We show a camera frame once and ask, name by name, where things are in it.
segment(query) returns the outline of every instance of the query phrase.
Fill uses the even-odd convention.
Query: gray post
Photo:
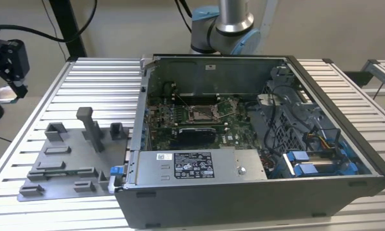
[[[92,143],[92,146],[97,152],[104,151],[104,145],[101,143],[100,137],[100,127],[95,124],[92,120],[92,108],[91,107],[80,107],[77,110],[77,119],[83,121],[88,138]]]

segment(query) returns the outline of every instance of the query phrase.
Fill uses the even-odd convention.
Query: motherboard
[[[248,105],[232,95],[151,98],[151,149],[259,149]]]

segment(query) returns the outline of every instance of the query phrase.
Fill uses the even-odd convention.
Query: yellow wire
[[[331,146],[327,144],[327,142],[325,142],[325,140],[324,140],[324,138],[323,137],[320,137],[320,140],[323,141],[323,143],[325,144],[325,147],[327,148],[331,148]]]

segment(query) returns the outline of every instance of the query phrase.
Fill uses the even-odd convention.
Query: black pole
[[[56,17],[63,38],[71,38],[79,32],[75,12],[71,0],[51,0],[53,15]],[[71,57],[87,57],[85,47],[81,36],[75,41],[67,43]]]

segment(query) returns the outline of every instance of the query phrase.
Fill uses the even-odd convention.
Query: sticker
[[[216,69],[216,65],[205,65],[205,70],[215,70]]]
[[[211,153],[175,153],[175,177],[215,178]]]
[[[172,153],[157,153],[157,160],[172,160],[173,154]]]

